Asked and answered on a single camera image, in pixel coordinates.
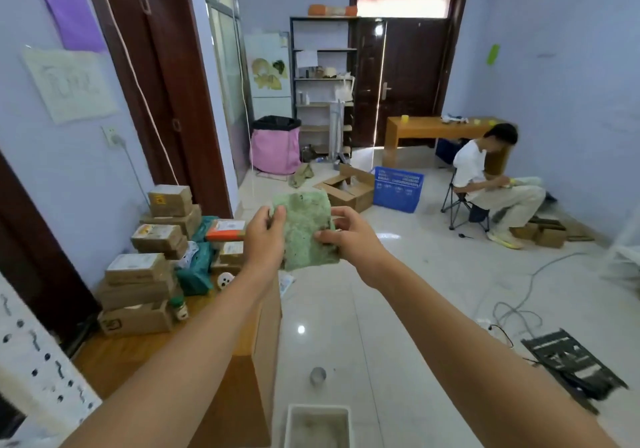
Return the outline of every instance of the hand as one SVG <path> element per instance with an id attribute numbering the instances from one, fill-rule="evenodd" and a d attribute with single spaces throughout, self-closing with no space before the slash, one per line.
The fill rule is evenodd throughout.
<path id="1" fill-rule="evenodd" d="M 509 185 L 511 183 L 511 178 L 509 178 L 506 175 L 500 175 L 493 178 L 491 182 L 492 182 L 492 185 L 497 188 L 499 186 Z"/>
<path id="2" fill-rule="evenodd" d="M 331 214 L 338 216 L 333 223 L 341 230 L 318 231 L 314 235 L 316 241 L 338 246 L 340 256 L 355 266 L 365 283 L 374 287 L 377 267 L 391 254 L 367 221 L 351 207 L 332 207 Z"/>
<path id="3" fill-rule="evenodd" d="M 272 280 L 284 256 L 284 223 L 287 210 L 280 205 L 269 218 L 269 207 L 260 207 L 246 226 L 244 267 Z"/>

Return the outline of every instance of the man's hair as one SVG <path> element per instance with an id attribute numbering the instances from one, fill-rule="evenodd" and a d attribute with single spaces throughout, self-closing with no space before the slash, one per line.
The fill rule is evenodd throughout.
<path id="1" fill-rule="evenodd" d="M 495 136 L 498 141 L 512 146 L 518 142 L 518 130 L 508 122 L 500 122 L 484 134 L 485 138 L 490 138 L 491 136 Z"/>

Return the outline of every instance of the door handle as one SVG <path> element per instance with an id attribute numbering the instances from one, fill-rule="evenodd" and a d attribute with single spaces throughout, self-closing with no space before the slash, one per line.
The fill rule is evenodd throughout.
<path id="1" fill-rule="evenodd" d="M 380 98 L 381 101 L 386 100 L 387 98 L 387 91 L 391 90 L 391 87 L 387 87 L 387 82 L 382 84 L 382 97 Z"/>

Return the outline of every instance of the purple paper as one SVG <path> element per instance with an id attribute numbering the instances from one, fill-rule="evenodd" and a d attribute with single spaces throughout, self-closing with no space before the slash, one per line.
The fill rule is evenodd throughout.
<path id="1" fill-rule="evenodd" d="M 46 0 L 67 50 L 107 50 L 87 0 Z"/>

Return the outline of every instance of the blue plastic basket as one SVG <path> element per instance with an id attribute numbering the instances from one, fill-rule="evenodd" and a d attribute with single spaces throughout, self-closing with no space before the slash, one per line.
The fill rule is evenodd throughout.
<path id="1" fill-rule="evenodd" d="M 413 213 L 420 201 L 423 181 L 423 174 L 378 166 L 373 204 Z"/>

